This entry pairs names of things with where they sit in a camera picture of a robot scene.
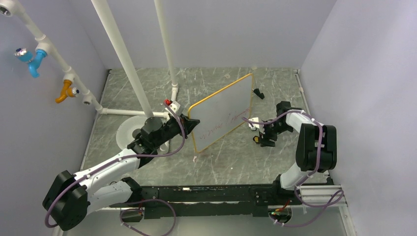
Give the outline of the yellow framed whiteboard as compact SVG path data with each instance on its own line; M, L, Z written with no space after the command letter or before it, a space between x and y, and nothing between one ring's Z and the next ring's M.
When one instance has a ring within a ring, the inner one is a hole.
M192 131L195 152L202 152L251 115L253 84L254 75L247 74L190 106L189 118L200 121Z

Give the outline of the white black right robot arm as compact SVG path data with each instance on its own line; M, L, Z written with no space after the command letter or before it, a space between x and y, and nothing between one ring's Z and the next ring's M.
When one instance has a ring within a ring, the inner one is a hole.
M277 136L286 131L298 132L295 163L278 176L279 186L271 190L271 198L283 204L290 197L290 191L304 183L307 178L319 172L335 168L337 163L337 131L333 125L316 122L301 108L289 101L276 105L277 118L263 120L255 125L259 135L253 141L261 147L274 147Z

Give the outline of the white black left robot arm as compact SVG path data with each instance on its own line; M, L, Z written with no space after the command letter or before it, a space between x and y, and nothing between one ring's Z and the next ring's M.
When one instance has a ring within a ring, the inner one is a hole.
M199 123L200 120L184 114L170 117L167 122L148 118L141 129L133 132L134 140L120 153L84 171L59 173L42 202L47 211L46 227L68 231L100 208L114 204L136 206L143 200L142 187L137 181L124 177L115 184L110 182L160 157L157 150L165 142L177 135L187 139Z

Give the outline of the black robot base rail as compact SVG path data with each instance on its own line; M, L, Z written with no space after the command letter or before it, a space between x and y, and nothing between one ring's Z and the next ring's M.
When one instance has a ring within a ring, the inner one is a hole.
M142 186L140 196L112 207L140 207L145 219L172 216L251 215L267 217L276 208L299 204L293 191L273 184Z

